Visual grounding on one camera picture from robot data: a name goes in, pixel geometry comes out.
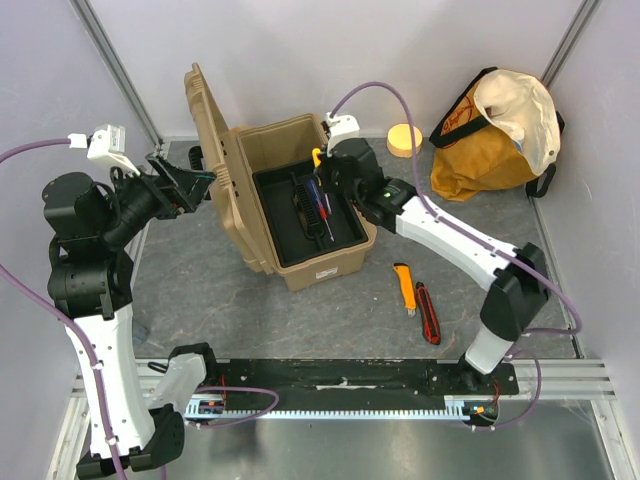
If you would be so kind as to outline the tan plastic tool box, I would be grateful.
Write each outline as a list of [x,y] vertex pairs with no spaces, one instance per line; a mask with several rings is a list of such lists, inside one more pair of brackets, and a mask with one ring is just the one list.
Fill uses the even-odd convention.
[[198,64],[185,74],[203,167],[216,174],[211,198],[247,266],[282,277],[291,291],[359,271],[377,230],[345,199],[320,216],[309,187],[312,150],[327,137],[311,113],[254,128],[231,128]]

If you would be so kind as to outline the black tool box tray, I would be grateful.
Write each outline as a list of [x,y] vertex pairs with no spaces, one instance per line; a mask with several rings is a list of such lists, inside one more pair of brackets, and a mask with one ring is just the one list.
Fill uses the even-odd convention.
[[328,214],[328,220],[335,237],[332,242],[306,187],[308,179],[314,180],[318,186],[311,159],[253,175],[278,260],[283,267],[371,239],[354,207],[344,198],[331,194],[332,213]]

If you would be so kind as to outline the blue and red screwdriver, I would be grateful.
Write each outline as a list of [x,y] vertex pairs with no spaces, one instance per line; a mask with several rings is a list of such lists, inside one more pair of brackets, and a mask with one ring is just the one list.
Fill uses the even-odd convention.
[[324,203],[321,199],[321,195],[318,189],[318,186],[316,184],[316,182],[312,179],[308,179],[306,181],[306,187],[311,195],[312,201],[314,202],[314,205],[318,211],[318,214],[320,215],[320,218],[324,221],[324,224],[326,226],[326,230],[329,234],[329,238],[332,242],[335,241],[335,237],[333,235],[333,232],[331,230],[330,224],[329,224],[329,220],[328,220],[328,213],[326,210],[326,207],[324,206]]

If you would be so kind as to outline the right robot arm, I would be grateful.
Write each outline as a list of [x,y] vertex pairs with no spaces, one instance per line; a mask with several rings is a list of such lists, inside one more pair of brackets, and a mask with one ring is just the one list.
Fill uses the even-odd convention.
[[457,371],[465,391],[483,392],[549,299],[542,251],[531,243],[517,248],[495,240],[437,208],[415,186],[385,175],[362,138],[333,150],[314,149],[312,161],[323,192],[343,196],[369,223],[438,254],[485,291],[481,327]]

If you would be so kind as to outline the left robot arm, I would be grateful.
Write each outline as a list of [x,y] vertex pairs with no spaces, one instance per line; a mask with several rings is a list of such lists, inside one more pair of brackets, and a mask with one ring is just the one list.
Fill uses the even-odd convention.
[[48,294],[70,321],[67,334],[91,414],[89,451],[76,467],[81,479],[176,460],[192,395],[212,391],[220,380],[208,343],[179,346],[156,392],[143,396],[133,349],[134,262],[125,249],[150,220],[195,212],[215,180],[212,172],[179,168],[159,156],[149,162],[151,173],[111,167],[110,185],[72,172],[42,192],[44,218],[54,231]]

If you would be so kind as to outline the yellow and black screwdriver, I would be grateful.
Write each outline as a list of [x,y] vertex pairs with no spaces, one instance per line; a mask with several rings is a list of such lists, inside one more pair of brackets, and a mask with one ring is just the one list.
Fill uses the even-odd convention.
[[[321,149],[320,148],[314,148],[311,152],[311,157],[313,160],[313,164],[314,164],[314,171],[316,172],[320,166],[321,166],[321,159],[320,159],[320,154],[321,154]],[[329,197],[326,193],[321,193],[320,194],[321,198],[322,198],[322,202],[324,204],[325,210],[328,214],[331,214],[331,204],[330,204],[330,200]]]

